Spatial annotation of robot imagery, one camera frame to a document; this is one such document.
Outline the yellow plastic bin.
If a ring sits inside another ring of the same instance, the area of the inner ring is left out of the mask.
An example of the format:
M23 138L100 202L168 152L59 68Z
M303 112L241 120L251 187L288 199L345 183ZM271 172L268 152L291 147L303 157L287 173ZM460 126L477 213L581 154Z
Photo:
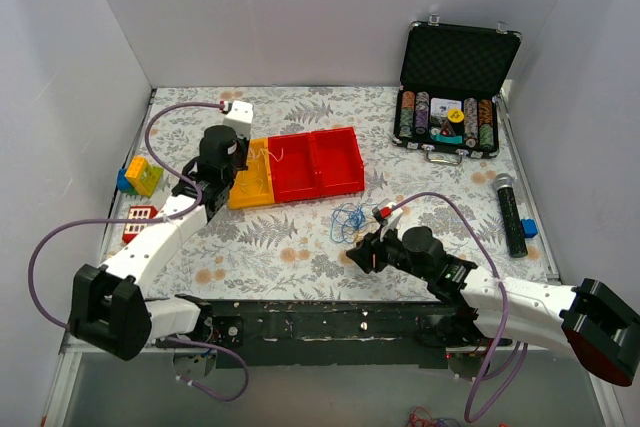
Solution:
M250 142L247 169L237 174L230 192L230 209L241 210L275 203L270 159L267 138Z

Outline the red plastic bin tray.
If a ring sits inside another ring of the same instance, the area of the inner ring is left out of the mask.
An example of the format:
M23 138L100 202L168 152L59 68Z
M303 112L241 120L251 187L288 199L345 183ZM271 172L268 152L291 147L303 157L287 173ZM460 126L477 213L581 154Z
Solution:
M352 127L272 136L268 149L277 203L365 190L364 163Z

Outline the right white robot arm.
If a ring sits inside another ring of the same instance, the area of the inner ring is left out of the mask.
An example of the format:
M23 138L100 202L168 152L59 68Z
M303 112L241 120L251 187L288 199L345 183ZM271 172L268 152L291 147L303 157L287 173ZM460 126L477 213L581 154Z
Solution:
M454 336L464 344L502 337L575 358L613 385L632 385L639 367L639 315L604 283L548 285L498 279L477 264L445 252L427 227L403 235L369 233L347 257L364 272L392 266L427 284L438 300L459 310Z

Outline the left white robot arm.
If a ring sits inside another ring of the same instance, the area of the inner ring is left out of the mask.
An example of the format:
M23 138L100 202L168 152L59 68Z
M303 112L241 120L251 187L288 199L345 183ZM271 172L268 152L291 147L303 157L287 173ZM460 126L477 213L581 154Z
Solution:
M193 347L213 333L210 309L193 296L148 299L155 277L183 243L228 202L246 167L251 127L226 122L205 130L199 154L151 222L99 267L85 265L73 279L70 333L122 360L150 341L179 334Z

